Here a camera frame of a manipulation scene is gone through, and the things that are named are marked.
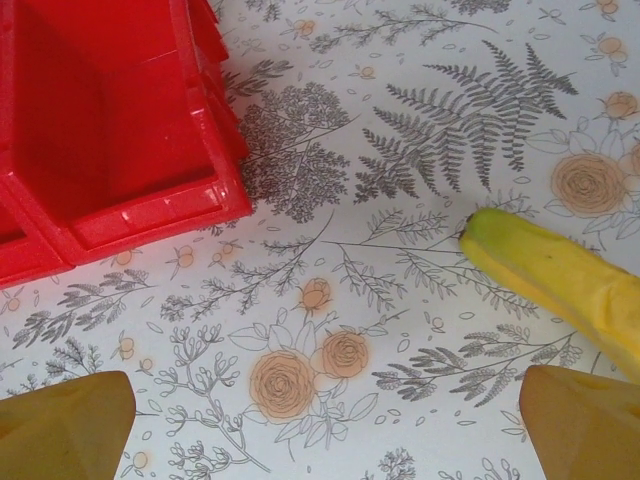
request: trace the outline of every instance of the rose illustration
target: rose illustration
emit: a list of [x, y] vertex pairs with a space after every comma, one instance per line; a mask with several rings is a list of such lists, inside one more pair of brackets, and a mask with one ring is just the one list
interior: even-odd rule
[[356, 333], [340, 332], [328, 337], [314, 354], [313, 366], [333, 378], [358, 375], [369, 362], [364, 337]]
[[583, 218], [617, 210], [627, 194], [618, 164], [597, 154], [560, 161], [551, 176], [551, 189], [569, 211]]
[[615, 92], [604, 102], [606, 115], [613, 120], [624, 120], [638, 111], [636, 97], [626, 92]]
[[302, 291], [302, 301], [300, 305], [304, 309], [313, 313], [320, 310], [331, 300], [331, 287], [329, 283], [322, 278], [313, 278], [304, 287]]
[[286, 423], [309, 408], [315, 395], [313, 377], [306, 358], [285, 351], [270, 353], [251, 373], [251, 398], [273, 423]]

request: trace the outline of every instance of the botanical print surface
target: botanical print surface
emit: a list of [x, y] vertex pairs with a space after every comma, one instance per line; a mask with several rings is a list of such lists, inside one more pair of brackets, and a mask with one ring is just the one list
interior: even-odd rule
[[640, 272], [640, 3], [211, 5], [253, 215], [4, 290], [2, 396], [125, 371], [117, 478], [542, 478], [527, 367], [619, 373], [457, 238], [492, 206]]

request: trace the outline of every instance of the banana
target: banana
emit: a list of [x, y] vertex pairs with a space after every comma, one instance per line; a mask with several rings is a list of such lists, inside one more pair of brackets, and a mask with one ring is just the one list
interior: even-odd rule
[[555, 232], [495, 208], [474, 213], [460, 249], [496, 283], [564, 319], [640, 384], [640, 278]]

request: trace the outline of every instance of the fern illustration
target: fern illustration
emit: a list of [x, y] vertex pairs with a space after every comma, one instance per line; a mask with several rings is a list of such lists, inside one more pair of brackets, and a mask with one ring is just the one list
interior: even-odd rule
[[390, 95], [415, 114], [374, 109], [396, 135], [363, 130], [379, 156], [360, 157], [366, 171], [356, 173], [356, 203], [380, 195], [395, 198], [399, 192], [417, 198], [416, 173], [437, 195], [438, 174], [459, 192], [469, 157], [480, 183], [491, 191], [491, 167], [498, 153], [512, 170], [522, 171], [525, 138], [531, 128], [545, 114], [565, 119], [554, 93], [578, 94], [567, 75], [552, 72], [530, 45], [521, 68], [492, 43], [484, 44], [494, 59], [493, 72], [426, 65], [452, 78], [461, 91], [388, 85]]

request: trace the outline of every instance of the gray plant sketch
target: gray plant sketch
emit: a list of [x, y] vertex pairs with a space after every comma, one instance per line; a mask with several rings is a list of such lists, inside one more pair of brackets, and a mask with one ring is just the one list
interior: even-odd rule
[[484, 44], [494, 58], [494, 72], [426, 65], [451, 77], [461, 90], [388, 85], [389, 93], [416, 113], [374, 110], [397, 135], [363, 130], [378, 157], [360, 157], [366, 170], [356, 173], [356, 203], [381, 195], [395, 198], [399, 192], [418, 198], [416, 174], [435, 194], [441, 191], [438, 172], [448, 187], [459, 192], [463, 171], [470, 170], [464, 167], [467, 159], [473, 159], [475, 173], [487, 190], [496, 157], [504, 158], [516, 172], [524, 169], [525, 139], [535, 122], [543, 114], [565, 118], [554, 92], [578, 92], [568, 76], [558, 76], [545, 66], [530, 45], [526, 67], [521, 68], [495, 45]]
[[356, 48], [361, 48], [380, 36], [386, 45], [395, 45], [398, 37], [414, 31], [421, 32], [420, 46], [427, 45], [442, 34], [457, 32], [463, 27], [479, 27], [497, 33], [485, 25], [451, 19], [446, 10], [428, 4], [413, 4], [406, 15], [398, 15], [394, 10], [376, 10], [375, 17], [377, 23], [374, 25], [350, 23], [335, 27], [334, 35], [319, 35], [309, 46], [316, 53], [326, 54], [345, 40], [350, 40]]
[[[404, 448], [396, 448], [386, 453], [384, 458], [380, 460], [378, 469], [385, 475], [385, 480], [414, 480], [416, 478], [416, 469], [413, 466], [414, 459]], [[376, 480], [377, 477], [365, 472], [361, 480]]]
[[[224, 341], [224, 337], [220, 336], [220, 329], [219, 324], [204, 326], [192, 334], [189, 327], [174, 328], [169, 339], [173, 344], [176, 367], [161, 370], [159, 377], [154, 379], [157, 385], [165, 388], [160, 393], [161, 397], [169, 397], [178, 389], [182, 389], [204, 401], [204, 409], [194, 408], [191, 404], [188, 407], [170, 407], [168, 412], [171, 416], [166, 417], [166, 420], [173, 428], [167, 432], [167, 436], [175, 437], [187, 424], [196, 423], [219, 432], [232, 450], [230, 452], [225, 447], [212, 446], [207, 447], [205, 451], [200, 440], [185, 449], [180, 442], [176, 442], [171, 447], [171, 453], [177, 459], [169, 460], [169, 465], [184, 471], [187, 478], [208, 478], [202, 475], [212, 475], [244, 463], [252, 463], [265, 472], [270, 472], [269, 468], [248, 451], [242, 415], [230, 415], [223, 408], [221, 401], [214, 398], [216, 387], [230, 388], [235, 385], [236, 379], [240, 376], [240, 372], [233, 369], [238, 357], [225, 358], [222, 351], [218, 351], [211, 368], [196, 366], [202, 363], [201, 359], [211, 348]], [[194, 471], [200, 472], [201, 476], [194, 477]]]

